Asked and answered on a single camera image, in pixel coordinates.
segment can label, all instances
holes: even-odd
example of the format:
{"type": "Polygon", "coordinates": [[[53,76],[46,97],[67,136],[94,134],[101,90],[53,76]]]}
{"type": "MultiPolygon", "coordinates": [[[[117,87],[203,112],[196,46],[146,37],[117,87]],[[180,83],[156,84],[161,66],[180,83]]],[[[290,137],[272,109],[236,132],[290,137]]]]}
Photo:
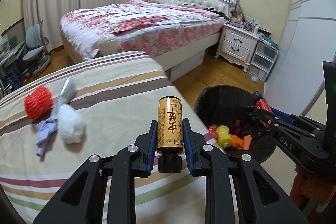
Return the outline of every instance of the can label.
{"type": "Polygon", "coordinates": [[[157,148],[165,146],[183,148],[182,103],[172,97],[159,101],[157,148]]]}

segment carrot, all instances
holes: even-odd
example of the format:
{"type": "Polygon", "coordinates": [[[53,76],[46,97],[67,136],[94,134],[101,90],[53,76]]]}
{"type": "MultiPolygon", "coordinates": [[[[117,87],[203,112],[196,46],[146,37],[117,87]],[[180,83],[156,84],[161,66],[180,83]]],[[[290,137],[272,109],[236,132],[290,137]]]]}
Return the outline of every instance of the carrot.
{"type": "Polygon", "coordinates": [[[236,135],[231,135],[229,134],[229,136],[232,139],[232,144],[231,147],[237,150],[242,150],[243,149],[243,140],[238,138],[236,135]]]}
{"type": "Polygon", "coordinates": [[[251,135],[244,136],[243,141],[244,141],[243,150],[249,150],[252,142],[252,136],[251,135]]]}

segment striped bedsheet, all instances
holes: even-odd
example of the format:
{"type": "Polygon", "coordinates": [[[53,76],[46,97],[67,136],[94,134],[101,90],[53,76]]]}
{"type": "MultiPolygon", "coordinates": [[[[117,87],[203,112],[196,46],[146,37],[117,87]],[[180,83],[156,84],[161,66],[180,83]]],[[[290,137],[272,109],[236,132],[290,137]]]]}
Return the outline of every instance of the striped bedsheet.
{"type": "MultiPolygon", "coordinates": [[[[146,53],[123,52],[80,63],[38,79],[0,101],[0,184],[15,209],[27,223],[92,154],[115,155],[136,137],[147,133],[157,119],[158,101],[173,95],[182,100],[183,116],[194,131],[214,143],[206,127],[172,86],[161,66],[146,53]],[[64,79],[71,76],[77,93],[71,105],[86,122],[79,144],[65,144],[55,132],[43,158],[35,155],[39,121],[24,112],[24,98],[41,85],[56,99],[64,79]]],[[[205,178],[193,178],[186,168],[179,174],[157,172],[136,178],[137,223],[204,223],[205,178]]],[[[104,221],[110,190],[108,182],[104,221]]]]}

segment white box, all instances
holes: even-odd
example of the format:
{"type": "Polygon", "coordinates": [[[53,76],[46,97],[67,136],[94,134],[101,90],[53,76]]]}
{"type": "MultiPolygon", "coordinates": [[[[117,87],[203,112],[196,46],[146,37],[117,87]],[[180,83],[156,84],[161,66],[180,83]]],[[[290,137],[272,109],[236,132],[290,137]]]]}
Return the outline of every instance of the white box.
{"type": "Polygon", "coordinates": [[[170,81],[174,82],[203,63],[205,50],[189,57],[170,70],[170,81]]]}

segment floral bedspread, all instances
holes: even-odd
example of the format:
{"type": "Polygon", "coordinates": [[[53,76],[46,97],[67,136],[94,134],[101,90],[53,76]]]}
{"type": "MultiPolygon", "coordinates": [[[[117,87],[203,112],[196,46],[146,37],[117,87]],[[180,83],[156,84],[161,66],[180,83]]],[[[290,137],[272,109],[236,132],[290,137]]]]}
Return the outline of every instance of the floral bedspread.
{"type": "Polygon", "coordinates": [[[99,51],[99,43],[117,40],[119,52],[141,50],[151,57],[218,32],[224,19],[200,9],[131,0],[126,4],[67,13],[60,26],[83,60],[99,51]]]}

